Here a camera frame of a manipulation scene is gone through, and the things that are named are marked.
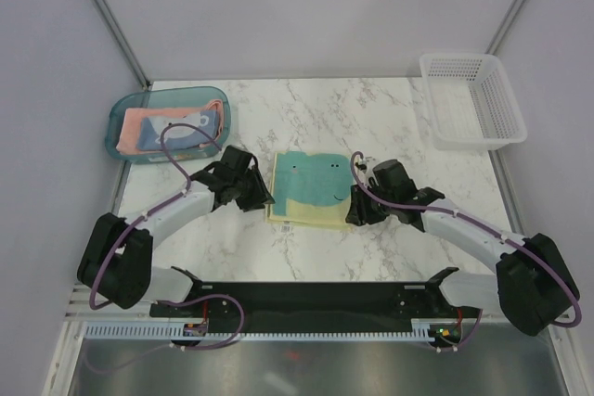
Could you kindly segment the pink towel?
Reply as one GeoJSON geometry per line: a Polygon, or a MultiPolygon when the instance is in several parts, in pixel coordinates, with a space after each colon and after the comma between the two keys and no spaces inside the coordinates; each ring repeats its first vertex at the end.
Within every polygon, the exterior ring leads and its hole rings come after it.
{"type": "MultiPolygon", "coordinates": [[[[136,149],[136,143],[140,134],[140,126],[141,122],[144,118],[150,116],[166,116],[166,117],[173,117],[173,118],[180,118],[186,116],[190,113],[194,113],[197,111],[205,111],[205,110],[214,110],[218,112],[219,115],[219,127],[216,133],[216,139],[223,130],[223,126],[225,123],[225,112],[224,112],[224,102],[221,99],[213,99],[209,101],[206,105],[202,107],[185,107],[185,108],[164,108],[164,109],[142,109],[142,108],[130,108],[125,111],[124,118],[123,118],[123,127],[120,133],[120,139],[116,146],[117,151],[122,155],[147,155],[148,153],[153,153],[161,150],[155,151],[140,151],[136,149]]],[[[185,126],[184,123],[178,123],[178,126],[185,126]]],[[[206,147],[210,144],[202,144],[199,146],[191,147],[206,147]]]]}

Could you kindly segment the blue cloth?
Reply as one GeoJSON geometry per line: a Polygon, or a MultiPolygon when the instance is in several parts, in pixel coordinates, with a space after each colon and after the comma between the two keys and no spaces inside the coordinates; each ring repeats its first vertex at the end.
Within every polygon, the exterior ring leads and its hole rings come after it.
{"type": "Polygon", "coordinates": [[[217,111],[205,110],[190,113],[180,118],[166,116],[150,116],[144,118],[140,126],[140,134],[136,149],[140,151],[161,150],[162,131],[174,124],[185,126],[174,127],[166,132],[163,138],[169,150],[182,150],[210,142],[215,138],[219,127],[217,111]]]}

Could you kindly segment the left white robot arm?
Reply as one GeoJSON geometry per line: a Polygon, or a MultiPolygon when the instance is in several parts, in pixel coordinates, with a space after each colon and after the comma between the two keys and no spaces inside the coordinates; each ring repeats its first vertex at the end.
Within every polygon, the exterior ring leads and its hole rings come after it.
{"type": "Polygon", "coordinates": [[[115,304],[130,309],[142,300],[168,301],[183,316],[198,313],[203,295],[198,279],[178,267],[153,264],[153,251],[187,224],[234,202],[242,211],[274,202],[250,152],[228,146],[221,159],[185,175],[181,188],[148,210],[128,216],[100,216],[77,270],[91,289],[93,310],[115,304]]]}

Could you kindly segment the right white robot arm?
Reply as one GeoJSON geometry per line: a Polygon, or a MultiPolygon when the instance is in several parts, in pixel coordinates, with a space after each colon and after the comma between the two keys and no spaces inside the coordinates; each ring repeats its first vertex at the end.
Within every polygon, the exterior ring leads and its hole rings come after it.
{"type": "Polygon", "coordinates": [[[398,160],[377,162],[356,151],[348,224],[399,223],[460,248],[488,274],[454,271],[424,294],[425,308],[446,316],[456,307],[500,313],[519,331],[535,336],[548,326],[573,328],[583,320],[576,283],[555,242],[505,231],[461,209],[442,192],[416,187],[398,160]]]}

